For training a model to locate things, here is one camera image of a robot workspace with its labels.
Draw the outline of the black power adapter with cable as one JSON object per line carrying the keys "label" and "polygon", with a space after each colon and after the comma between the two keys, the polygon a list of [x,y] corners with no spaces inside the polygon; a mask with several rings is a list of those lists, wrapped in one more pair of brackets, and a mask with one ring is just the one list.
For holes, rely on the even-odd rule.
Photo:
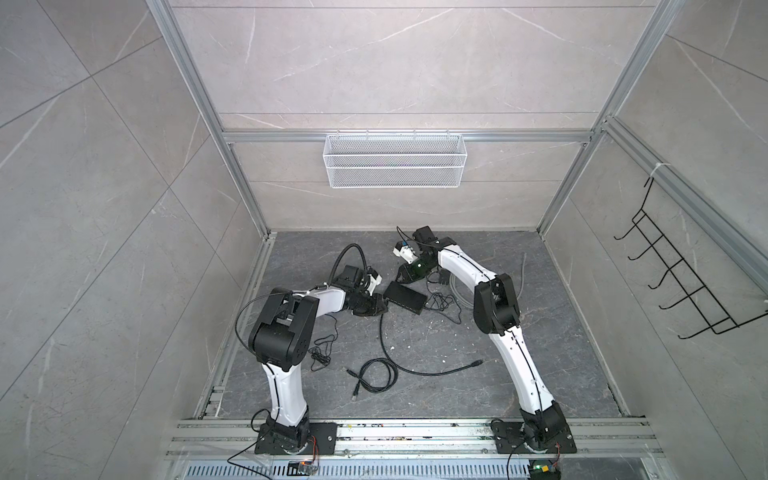
{"label": "black power adapter with cable", "polygon": [[427,302],[424,309],[436,312],[451,323],[462,324],[462,307],[454,294],[446,294],[442,291],[433,290],[434,285],[442,285],[442,273],[435,271],[427,275],[425,286],[428,292]]}

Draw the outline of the ribbed black network switch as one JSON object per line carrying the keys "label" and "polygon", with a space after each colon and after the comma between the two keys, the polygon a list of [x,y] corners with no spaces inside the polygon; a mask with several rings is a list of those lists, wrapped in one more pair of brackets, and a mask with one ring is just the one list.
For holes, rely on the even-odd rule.
{"label": "ribbed black network switch", "polygon": [[416,315],[421,314],[428,301],[425,294],[395,281],[389,283],[383,296],[389,303],[394,303]]}

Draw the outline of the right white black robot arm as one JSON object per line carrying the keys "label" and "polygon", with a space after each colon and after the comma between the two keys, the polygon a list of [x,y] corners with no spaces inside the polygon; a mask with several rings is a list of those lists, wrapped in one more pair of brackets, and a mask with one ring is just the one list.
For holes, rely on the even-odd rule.
{"label": "right white black robot arm", "polygon": [[569,434],[569,426],[527,348],[512,278],[483,267],[451,238],[436,237],[428,226],[399,235],[393,253],[406,262],[407,279],[424,278],[439,267],[473,291],[473,319],[499,351],[513,381],[526,446],[534,452],[555,446],[560,435]]}

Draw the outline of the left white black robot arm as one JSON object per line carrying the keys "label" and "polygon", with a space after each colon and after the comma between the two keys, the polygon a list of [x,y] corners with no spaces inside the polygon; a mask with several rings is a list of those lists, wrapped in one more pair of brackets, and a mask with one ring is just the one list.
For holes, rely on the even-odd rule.
{"label": "left white black robot arm", "polygon": [[347,245],[328,281],[310,290],[275,288],[265,298],[247,339],[241,344],[261,363],[271,395],[267,431],[302,447],[310,435],[301,363],[310,347],[315,320],[345,310],[372,317],[387,310],[375,291],[381,275],[368,265],[362,247]]}

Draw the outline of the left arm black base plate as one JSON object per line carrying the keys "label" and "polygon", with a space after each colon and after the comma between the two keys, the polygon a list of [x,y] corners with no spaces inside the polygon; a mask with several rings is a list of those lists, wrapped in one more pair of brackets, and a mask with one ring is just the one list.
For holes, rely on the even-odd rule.
{"label": "left arm black base plate", "polygon": [[332,455],[337,442],[338,424],[332,422],[304,422],[296,427],[265,422],[261,425],[254,447],[256,454]]}

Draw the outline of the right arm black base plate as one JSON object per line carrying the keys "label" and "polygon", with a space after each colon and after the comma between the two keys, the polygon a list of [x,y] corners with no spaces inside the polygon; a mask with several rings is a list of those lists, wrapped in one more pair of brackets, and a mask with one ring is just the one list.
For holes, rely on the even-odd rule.
{"label": "right arm black base plate", "polygon": [[503,454],[573,454],[577,452],[575,440],[566,426],[559,432],[536,433],[525,422],[492,419],[489,423],[498,453]]}

